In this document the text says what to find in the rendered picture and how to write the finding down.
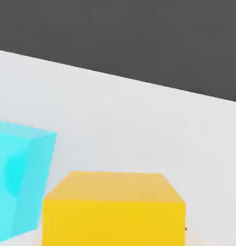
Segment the small yellow cube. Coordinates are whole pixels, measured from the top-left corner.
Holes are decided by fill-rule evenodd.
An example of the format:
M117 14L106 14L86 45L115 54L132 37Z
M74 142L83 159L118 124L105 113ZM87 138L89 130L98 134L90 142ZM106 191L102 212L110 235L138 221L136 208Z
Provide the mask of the small yellow cube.
M186 205L159 173L69 173L43 200L42 246L185 246Z

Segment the large cyan box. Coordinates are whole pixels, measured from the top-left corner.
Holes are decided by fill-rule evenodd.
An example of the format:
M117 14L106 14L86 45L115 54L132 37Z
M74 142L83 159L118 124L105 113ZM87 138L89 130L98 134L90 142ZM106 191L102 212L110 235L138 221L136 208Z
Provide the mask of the large cyan box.
M37 228L56 136L0 120L0 242Z

